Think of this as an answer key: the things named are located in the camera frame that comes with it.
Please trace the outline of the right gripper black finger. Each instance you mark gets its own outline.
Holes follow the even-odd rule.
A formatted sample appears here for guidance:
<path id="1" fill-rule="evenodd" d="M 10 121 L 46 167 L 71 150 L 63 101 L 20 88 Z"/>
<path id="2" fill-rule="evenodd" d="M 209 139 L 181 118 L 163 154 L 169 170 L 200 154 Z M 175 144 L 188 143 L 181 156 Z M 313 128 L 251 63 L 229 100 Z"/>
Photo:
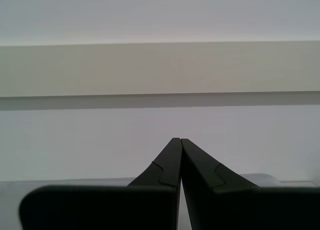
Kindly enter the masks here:
<path id="1" fill-rule="evenodd" d="M 173 138 L 127 186 L 49 185 L 19 205 L 25 230 L 175 230 L 182 142 Z"/>
<path id="2" fill-rule="evenodd" d="M 260 187 L 189 139 L 182 139 L 181 180 L 194 230 L 318 230 L 320 189 Z"/>

